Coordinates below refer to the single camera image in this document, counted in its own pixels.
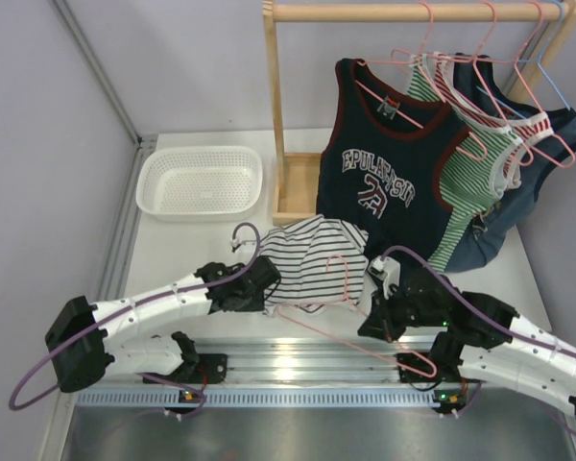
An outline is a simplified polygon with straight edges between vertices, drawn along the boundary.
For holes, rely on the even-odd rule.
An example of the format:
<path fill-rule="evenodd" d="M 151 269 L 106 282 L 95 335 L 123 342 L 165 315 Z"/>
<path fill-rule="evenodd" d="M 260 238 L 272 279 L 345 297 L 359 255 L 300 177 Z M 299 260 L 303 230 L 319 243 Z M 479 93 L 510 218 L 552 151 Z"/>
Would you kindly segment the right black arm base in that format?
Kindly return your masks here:
<path fill-rule="evenodd" d="M 465 344 L 449 332 L 439 333 L 428 352 L 401 352 L 396 355 L 400 380 L 410 385 L 430 383 L 423 391 L 432 390 L 442 383 L 460 383 L 462 393 L 468 381 L 460 376 L 458 367 L 463 364 L 460 355 Z"/>

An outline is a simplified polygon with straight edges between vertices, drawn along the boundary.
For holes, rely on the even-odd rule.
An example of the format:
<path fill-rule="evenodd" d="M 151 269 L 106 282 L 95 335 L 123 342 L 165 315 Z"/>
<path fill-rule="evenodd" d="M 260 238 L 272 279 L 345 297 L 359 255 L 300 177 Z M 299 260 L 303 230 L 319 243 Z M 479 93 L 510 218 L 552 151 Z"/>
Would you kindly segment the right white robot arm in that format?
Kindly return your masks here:
<path fill-rule="evenodd" d="M 576 347 L 538 327 L 514 307 L 484 293 L 460 291 L 424 268 L 405 281 L 383 269 L 362 337 L 388 343 L 408 328 L 437 328 L 428 352 L 402 352 L 404 382 L 429 369 L 434 383 L 487 381 L 547 403 L 576 420 Z"/>

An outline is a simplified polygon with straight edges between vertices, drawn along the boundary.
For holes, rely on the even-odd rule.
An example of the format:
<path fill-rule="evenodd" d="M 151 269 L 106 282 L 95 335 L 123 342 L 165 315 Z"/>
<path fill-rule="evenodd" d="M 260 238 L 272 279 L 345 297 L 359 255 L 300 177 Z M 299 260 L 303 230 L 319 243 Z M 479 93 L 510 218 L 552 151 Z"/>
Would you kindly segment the black white striped tank top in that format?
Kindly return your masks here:
<path fill-rule="evenodd" d="M 309 312 L 319 306 L 347 303 L 358 310 L 369 260 L 369 234 L 357 226 L 321 215 L 270 230 L 261 254 L 280 273 L 267 289 L 266 308 L 291 304 Z"/>

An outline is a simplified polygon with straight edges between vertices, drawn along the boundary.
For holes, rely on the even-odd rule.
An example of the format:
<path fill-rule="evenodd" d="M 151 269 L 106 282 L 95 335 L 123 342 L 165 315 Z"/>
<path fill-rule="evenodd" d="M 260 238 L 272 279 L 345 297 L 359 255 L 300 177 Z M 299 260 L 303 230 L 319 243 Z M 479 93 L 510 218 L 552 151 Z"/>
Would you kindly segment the pink wire hanger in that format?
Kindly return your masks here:
<path fill-rule="evenodd" d="M 325 271 L 339 261 L 344 269 L 343 292 L 342 297 L 332 302 L 312 302 L 306 300 L 303 303 L 276 303 L 273 308 L 273 317 L 279 317 L 299 327 L 313 331 L 323 338 L 333 341 L 350 349 L 361 352 L 375 359 L 381 360 L 388 365 L 395 366 L 401 370 L 407 370 L 418 376 L 435 378 L 438 374 L 438 367 L 431 359 L 426 358 L 421 352 L 409 349 L 398 343 L 399 350 L 413 355 L 419 359 L 427 369 L 419 369 L 414 366 L 399 362 L 396 358 L 384 355 L 381 352 L 374 352 L 366 347 L 359 346 L 355 342 L 356 338 L 356 315 L 359 314 L 363 319 L 367 318 L 367 313 L 349 296 L 348 292 L 348 263 L 341 255 L 331 255 L 325 262 Z"/>

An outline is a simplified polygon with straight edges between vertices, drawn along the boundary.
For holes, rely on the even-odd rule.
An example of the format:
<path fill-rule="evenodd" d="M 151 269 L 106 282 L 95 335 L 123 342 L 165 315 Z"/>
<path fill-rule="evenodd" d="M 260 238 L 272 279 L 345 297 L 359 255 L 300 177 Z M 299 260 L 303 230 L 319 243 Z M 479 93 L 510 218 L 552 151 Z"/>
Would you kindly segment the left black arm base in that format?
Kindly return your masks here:
<path fill-rule="evenodd" d="M 225 380 L 228 356 L 224 353 L 198 353 L 195 343 L 182 332 L 171 338 L 180 348 L 181 363 L 169 375 L 173 382 L 184 384 L 218 384 Z"/>

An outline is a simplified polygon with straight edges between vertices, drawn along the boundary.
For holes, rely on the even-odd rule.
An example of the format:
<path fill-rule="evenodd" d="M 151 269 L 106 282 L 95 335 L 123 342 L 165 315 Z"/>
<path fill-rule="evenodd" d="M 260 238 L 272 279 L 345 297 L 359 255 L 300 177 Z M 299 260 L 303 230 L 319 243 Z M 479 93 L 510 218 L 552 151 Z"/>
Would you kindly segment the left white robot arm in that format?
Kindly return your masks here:
<path fill-rule="evenodd" d="M 260 255 L 247 264 L 211 262 L 170 285 L 130 298 L 68 301 L 45 335 L 59 389 L 82 391 L 104 377 L 142 375 L 186 383 L 200 368 L 194 341 L 180 331 L 190 318 L 265 308 L 281 280 Z"/>

